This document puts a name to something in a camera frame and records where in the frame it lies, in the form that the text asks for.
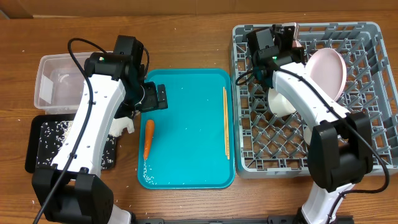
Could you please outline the orange carrot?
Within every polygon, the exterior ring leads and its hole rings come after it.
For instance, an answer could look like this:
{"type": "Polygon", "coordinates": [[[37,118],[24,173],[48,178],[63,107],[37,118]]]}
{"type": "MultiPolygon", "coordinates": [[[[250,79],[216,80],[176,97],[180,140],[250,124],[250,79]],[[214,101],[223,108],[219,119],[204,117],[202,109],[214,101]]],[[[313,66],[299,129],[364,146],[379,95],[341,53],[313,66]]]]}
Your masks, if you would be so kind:
{"type": "Polygon", "coordinates": [[[152,140],[154,137],[155,123],[152,119],[148,119],[145,126],[144,136],[144,153],[143,158],[146,161],[149,158],[150,149],[152,146],[152,140]]]}

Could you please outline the white tissue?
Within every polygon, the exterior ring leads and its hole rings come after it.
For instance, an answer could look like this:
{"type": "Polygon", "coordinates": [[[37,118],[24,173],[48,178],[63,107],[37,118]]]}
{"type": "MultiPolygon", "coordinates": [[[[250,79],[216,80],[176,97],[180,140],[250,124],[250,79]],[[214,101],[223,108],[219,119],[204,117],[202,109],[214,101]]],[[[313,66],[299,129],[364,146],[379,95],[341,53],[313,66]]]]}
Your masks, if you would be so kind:
{"type": "Polygon", "coordinates": [[[123,117],[113,119],[111,127],[109,129],[109,135],[119,137],[122,135],[124,129],[127,129],[127,132],[129,134],[134,132],[134,123],[131,118],[123,117]]]}

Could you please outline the cream bowl with food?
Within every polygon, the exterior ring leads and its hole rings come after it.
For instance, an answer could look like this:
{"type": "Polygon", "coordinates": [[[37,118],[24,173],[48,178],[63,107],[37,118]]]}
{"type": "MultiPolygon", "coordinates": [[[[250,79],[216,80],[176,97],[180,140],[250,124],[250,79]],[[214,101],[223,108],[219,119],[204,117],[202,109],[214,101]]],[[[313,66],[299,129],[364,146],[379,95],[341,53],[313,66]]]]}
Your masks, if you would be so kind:
{"type": "Polygon", "coordinates": [[[271,112],[278,118],[288,116],[296,112],[293,105],[282,94],[275,91],[273,88],[268,90],[268,104],[271,112]]]}

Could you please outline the white plastic cup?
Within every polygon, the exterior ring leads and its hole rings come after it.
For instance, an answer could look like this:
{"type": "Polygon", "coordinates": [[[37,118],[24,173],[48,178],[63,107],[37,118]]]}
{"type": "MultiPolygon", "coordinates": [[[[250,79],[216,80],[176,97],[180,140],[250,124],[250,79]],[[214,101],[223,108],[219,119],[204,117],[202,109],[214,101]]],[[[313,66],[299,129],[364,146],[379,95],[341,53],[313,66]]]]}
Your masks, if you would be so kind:
{"type": "Polygon", "coordinates": [[[312,138],[312,131],[309,127],[306,127],[303,131],[303,138],[306,144],[310,145],[311,138],[312,138]]]}

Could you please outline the large white plate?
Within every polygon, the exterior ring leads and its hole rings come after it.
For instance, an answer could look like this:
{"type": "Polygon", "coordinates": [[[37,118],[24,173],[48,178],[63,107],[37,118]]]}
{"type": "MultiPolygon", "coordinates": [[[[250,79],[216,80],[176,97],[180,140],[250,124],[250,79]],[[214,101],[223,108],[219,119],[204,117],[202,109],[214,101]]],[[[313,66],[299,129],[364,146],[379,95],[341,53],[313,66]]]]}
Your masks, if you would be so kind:
{"type": "Polygon", "coordinates": [[[346,83],[346,64],[334,49],[317,50],[305,66],[311,79],[332,99],[337,101],[346,83]]]}

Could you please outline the pink bowl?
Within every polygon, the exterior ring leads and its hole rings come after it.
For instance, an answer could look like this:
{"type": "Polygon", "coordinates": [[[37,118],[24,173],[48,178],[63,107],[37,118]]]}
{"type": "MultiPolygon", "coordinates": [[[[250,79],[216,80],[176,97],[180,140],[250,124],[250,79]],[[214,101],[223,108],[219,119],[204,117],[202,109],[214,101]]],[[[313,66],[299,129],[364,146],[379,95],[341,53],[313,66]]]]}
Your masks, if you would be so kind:
{"type": "Polygon", "coordinates": [[[294,48],[299,48],[299,47],[302,47],[302,44],[299,41],[294,40],[292,46],[294,48]]]}

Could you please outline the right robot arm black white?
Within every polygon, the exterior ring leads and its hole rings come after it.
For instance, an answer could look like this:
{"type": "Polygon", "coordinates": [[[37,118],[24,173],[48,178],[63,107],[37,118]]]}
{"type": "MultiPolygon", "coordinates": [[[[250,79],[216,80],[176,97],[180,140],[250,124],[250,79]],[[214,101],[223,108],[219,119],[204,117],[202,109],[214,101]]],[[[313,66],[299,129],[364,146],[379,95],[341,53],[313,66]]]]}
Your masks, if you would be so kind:
{"type": "Polygon", "coordinates": [[[342,200],[368,174],[395,171],[395,121],[374,83],[381,33],[372,23],[239,25],[231,75],[235,152],[244,178],[309,175],[295,216],[269,223],[352,223],[342,200]]]}

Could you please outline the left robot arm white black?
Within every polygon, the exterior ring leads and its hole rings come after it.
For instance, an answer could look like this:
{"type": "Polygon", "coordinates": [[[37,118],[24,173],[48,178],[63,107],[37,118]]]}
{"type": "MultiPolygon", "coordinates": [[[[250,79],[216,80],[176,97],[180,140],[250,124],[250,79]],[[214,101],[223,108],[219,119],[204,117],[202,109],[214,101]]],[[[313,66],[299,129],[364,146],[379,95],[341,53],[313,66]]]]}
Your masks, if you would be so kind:
{"type": "Polygon", "coordinates": [[[164,85],[146,82],[149,54],[133,36],[119,35],[112,52],[98,47],[84,63],[83,93],[72,126],[48,167],[32,186],[38,217],[59,223],[134,223],[135,214],[114,204],[101,180],[102,156],[112,126],[132,129],[136,112],[167,108],[164,85]]]}

